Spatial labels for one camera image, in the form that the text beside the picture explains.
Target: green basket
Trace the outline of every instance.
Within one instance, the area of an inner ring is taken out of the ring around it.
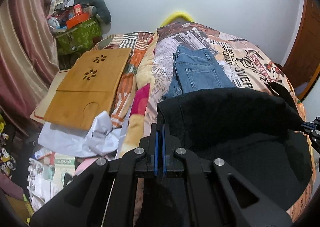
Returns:
[[[76,52],[82,54],[89,51],[94,46],[92,39],[101,35],[102,32],[99,21],[92,17],[68,29],[66,32],[55,35],[58,55],[67,55]]]

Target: pink curtain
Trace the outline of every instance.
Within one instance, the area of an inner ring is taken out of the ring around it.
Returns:
[[[47,8],[48,0],[5,0],[0,6],[0,107],[25,135],[59,70]]]

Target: wooden board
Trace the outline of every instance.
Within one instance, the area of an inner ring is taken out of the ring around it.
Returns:
[[[44,120],[88,130],[99,113],[110,114],[130,52],[120,48],[84,53],[57,88]]]

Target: box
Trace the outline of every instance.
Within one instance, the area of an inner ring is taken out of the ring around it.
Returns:
[[[83,13],[82,7],[80,4],[73,6],[73,10],[75,11],[75,15],[79,15]]]
[[[68,29],[73,28],[75,25],[87,21],[90,18],[89,13],[82,13],[75,15],[73,18],[69,19],[67,23]]]

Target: metal bolt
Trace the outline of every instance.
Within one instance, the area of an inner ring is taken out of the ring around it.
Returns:
[[[186,153],[186,150],[184,148],[177,148],[176,149],[176,152],[179,154],[179,155],[183,155]]]
[[[223,166],[224,165],[224,160],[222,158],[216,158],[214,160],[214,163],[217,165],[217,166]]]
[[[105,158],[98,158],[96,163],[98,166],[103,166],[106,163],[106,159]]]
[[[142,153],[144,152],[144,149],[143,149],[143,148],[136,148],[136,149],[134,150],[134,152],[135,152],[136,154],[140,155],[140,154],[142,154]]]

